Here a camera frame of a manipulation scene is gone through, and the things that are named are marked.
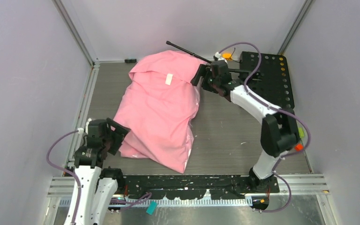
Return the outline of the pink pillowcase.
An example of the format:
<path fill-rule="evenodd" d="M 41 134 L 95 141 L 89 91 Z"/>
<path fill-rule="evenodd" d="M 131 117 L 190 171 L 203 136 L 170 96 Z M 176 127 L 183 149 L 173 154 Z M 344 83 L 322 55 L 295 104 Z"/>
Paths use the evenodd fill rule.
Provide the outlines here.
<path fill-rule="evenodd" d="M 148 158 L 184 173 L 194 136 L 191 120 L 200 104 L 199 88 L 191 84 L 202 60 L 179 51 L 148 55 L 130 70 L 114 121 L 129 128 L 120 154 Z"/>

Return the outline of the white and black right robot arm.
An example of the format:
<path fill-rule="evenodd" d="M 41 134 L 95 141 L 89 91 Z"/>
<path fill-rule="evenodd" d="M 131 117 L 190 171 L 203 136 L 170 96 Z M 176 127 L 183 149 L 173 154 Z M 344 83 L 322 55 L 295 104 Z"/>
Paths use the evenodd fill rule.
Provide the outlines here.
<path fill-rule="evenodd" d="M 280 159 L 300 142 L 293 110 L 282 109 L 257 96 L 240 77 L 232 77 L 224 60 L 200 64 L 191 84 L 217 93 L 240 106 L 260 123 L 262 153 L 249 171 L 247 185 L 249 190 L 262 192 L 273 177 Z"/>

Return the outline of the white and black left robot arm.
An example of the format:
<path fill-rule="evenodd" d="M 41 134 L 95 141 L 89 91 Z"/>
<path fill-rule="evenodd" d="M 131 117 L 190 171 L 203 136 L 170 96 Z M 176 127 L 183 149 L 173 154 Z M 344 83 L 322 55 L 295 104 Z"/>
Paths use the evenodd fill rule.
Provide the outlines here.
<path fill-rule="evenodd" d="M 110 118 L 88 120 L 77 133 L 85 135 L 85 144 L 74 153 L 75 179 L 66 225 L 100 225 L 114 194 L 125 188 L 119 168 L 104 168 L 108 154 L 115 155 L 130 129 Z"/>

